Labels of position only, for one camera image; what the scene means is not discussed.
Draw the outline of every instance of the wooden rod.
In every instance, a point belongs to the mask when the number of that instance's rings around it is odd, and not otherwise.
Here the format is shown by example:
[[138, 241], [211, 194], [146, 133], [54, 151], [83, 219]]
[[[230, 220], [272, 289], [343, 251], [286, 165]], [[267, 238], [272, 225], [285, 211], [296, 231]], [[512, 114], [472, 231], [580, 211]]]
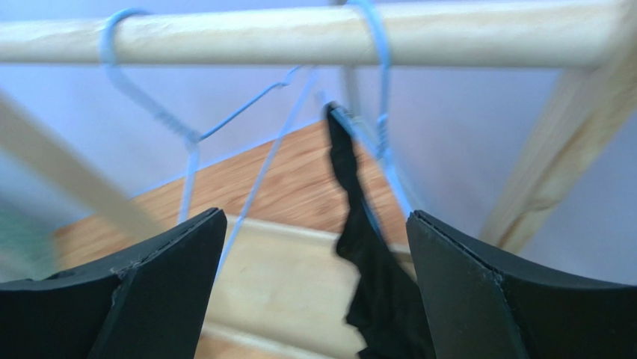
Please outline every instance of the wooden rod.
[[565, 71], [480, 239], [518, 252], [637, 106], [637, 0], [623, 6], [621, 44], [597, 70]]
[[[615, 2], [378, 5], [395, 65], [596, 67], [615, 45]], [[104, 19], [0, 24], [0, 62], [95, 64]], [[378, 62], [352, 6], [130, 18], [117, 29], [129, 64]]]
[[163, 226], [34, 124], [30, 114], [0, 92], [0, 148], [79, 203], [94, 209], [137, 242], [164, 231]]

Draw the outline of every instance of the blue wire hanger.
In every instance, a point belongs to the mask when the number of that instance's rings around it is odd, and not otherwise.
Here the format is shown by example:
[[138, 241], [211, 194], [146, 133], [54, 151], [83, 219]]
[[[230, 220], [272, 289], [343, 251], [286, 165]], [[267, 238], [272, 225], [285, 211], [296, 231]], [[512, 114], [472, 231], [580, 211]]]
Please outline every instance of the blue wire hanger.
[[146, 10], [129, 8], [119, 11], [108, 18], [104, 31], [102, 32], [99, 56], [102, 65], [105, 68], [106, 75], [108, 76], [109, 80], [111, 80], [111, 83], [121, 93], [125, 94], [128, 98], [130, 98], [130, 100], [137, 103], [140, 107], [146, 109], [153, 115], [156, 120], [158, 120], [171, 131], [183, 138], [183, 141], [186, 145], [186, 150], [188, 151], [188, 164], [182, 193], [182, 202], [179, 208], [179, 216], [177, 220], [177, 223], [181, 223], [188, 218], [188, 210], [190, 209], [192, 191], [194, 186], [194, 175], [197, 172], [197, 168], [199, 167], [199, 143], [226, 126], [230, 121], [234, 120], [243, 111], [252, 106], [255, 102], [264, 97], [271, 90], [288, 86], [293, 80], [294, 74], [297, 72], [300, 66], [292, 68], [290, 71], [288, 71], [282, 81], [275, 82], [272, 85], [266, 87], [255, 97], [253, 97], [239, 109], [234, 111], [230, 116], [226, 117], [219, 124], [201, 135], [199, 132], [179, 120], [164, 106], [160, 105], [157, 101], [147, 95], [141, 88], [139, 88], [130, 79], [128, 79], [128, 77], [126, 77], [126, 75], [124, 75], [124, 73], [120, 69], [117, 55], [114, 50], [114, 29], [116, 28], [117, 24], [128, 17], [149, 14], [150, 13]]
[[[387, 33], [383, 27], [381, 16], [371, 2], [368, 0], [349, 0], [347, 4], [359, 6], [365, 14], [367, 25], [372, 32], [372, 38], [374, 39], [378, 59], [381, 62], [381, 108], [376, 122], [378, 145], [376, 148], [372, 147], [371, 149], [375, 150], [375, 158], [381, 164], [381, 168], [387, 178], [387, 182], [390, 184], [390, 188], [394, 192], [394, 196], [398, 201], [398, 205], [401, 208], [403, 216], [407, 217], [412, 212], [412, 208], [407, 200], [407, 196], [404, 193], [402, 185], [398, 180], [398, 175], [396, 174], [396, 167], [394, 166], [387, 130], [387, 118], [390, 104], [390, 69], [392, 66], [390, 42], [387, 39]], [[347, 123], [343, 124], [343, 126], [346, 129], [349, 127], [351, 135], [355, 134], [357, 137], [361, 138], [364, 143], [373, 143], [367, 139], [363, 133], [360, 133], [360, 131], [354, 131], [353, 129], [356, 128], [354, 124]]]

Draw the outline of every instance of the wooden floor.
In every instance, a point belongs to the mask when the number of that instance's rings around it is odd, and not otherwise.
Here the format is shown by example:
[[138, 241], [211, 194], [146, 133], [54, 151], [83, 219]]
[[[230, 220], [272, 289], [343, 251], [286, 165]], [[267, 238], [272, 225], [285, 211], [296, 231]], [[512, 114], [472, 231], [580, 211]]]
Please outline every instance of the wooden floor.
[[[263, 144], [197, 173], [191, 215], [209, 207], [239, 214], [271, 143]], [[407, 244], [404, 219], [384, 176], [373, 160], [358, 151], [359, 174], [368, 199], [380, 217], [388, 242]], [[149, 191], [134, 199], [167, 227], [176, 221], [182, 180]], [[328, 161], [324, 123], [319, 122], [288, 135], [283, 141], [259, 194], [248, 214], [251, 218], [339, 232], [347, 208]], [[58, 250], [66, 268], [95, 260], [126, 248], [131, 239], [105, 223], [89, 218], [56, 233]]]

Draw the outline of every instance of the black fabric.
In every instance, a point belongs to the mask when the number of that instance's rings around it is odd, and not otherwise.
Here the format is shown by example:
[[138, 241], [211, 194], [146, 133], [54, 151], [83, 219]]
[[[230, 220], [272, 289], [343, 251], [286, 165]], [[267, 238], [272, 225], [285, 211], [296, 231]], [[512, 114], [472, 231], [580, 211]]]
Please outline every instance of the black fabric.
[[226, 225], [209, 209], [45, 280], [0, 283], [0, 358], [192, 358]]
[[360, 279], [346, 316], [363, 335], [361, 359], [435, 358], [418, 286], [400, 267], [379, 233], [357, 177], [349, 134], [326, 106], [333, 173], [347, 191], [349, 213], [336, 253], [353, 263]]
[[422, 211], [407, 236], [438, 358], [637, 358], [637, 287], [540, 266]]

